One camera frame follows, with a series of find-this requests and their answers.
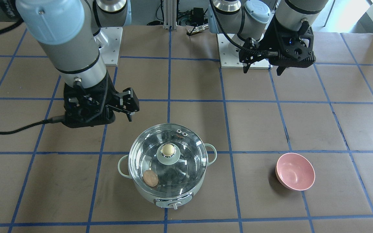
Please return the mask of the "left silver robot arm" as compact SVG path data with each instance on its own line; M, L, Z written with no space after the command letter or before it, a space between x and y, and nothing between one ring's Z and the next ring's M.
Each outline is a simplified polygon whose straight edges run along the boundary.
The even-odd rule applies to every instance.
M282 0L274 14L260 0L211 0L209 29L222 34L238 50L247 73L250 65L268 60L280 76L286 68L308 68L316 62L311 27L326 0Z

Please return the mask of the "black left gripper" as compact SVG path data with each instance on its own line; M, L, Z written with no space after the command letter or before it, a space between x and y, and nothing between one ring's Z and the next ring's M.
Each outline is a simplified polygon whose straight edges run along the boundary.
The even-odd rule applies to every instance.
M302 19L296 30L290 30L273 19L263 37L263 50L277 52L277 56L269 57L271 65L277 66L280 76L286 68L308 68L316 62L313 51L314 34L310 23ZM243 72L247 74L251 63L243 63Z

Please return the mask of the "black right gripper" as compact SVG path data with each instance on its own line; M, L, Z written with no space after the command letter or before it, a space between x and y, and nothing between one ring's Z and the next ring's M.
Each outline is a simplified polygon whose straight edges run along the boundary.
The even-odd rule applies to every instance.
M115 112L124 113L129 122L132 115L140 110L139 99L133 88L117 93L118 105L107 106L115 92L109 73L102 81L90 88L82 88L75 83L73 87L64 85L63 99L65 118L63 124L68 128L107 125L115 121Z

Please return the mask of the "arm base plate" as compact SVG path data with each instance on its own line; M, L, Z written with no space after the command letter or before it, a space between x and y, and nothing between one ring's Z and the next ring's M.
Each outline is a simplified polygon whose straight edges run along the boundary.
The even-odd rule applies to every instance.
M220 67L229 69L243 69L243 64L239 61L240 49L231 44L223 34L217 34ZM250 69L267 70L271 65L268 60L264 59L254 62L250 65Z
M117 66L123 28L99 28L94 36L100 55L108 66Z

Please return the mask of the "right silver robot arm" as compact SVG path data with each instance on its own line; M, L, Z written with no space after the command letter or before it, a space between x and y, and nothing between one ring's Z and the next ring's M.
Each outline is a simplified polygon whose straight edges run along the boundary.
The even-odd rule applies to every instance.
M102 28L131 23L129 0L0 0L0 22L13 22L0 34L25 23L65 81L64 115L0 135L58 122L69 128L107 125L115 112L132 121L139 111L133 88L118 92L112 83L104 55L110 38L102 34Z

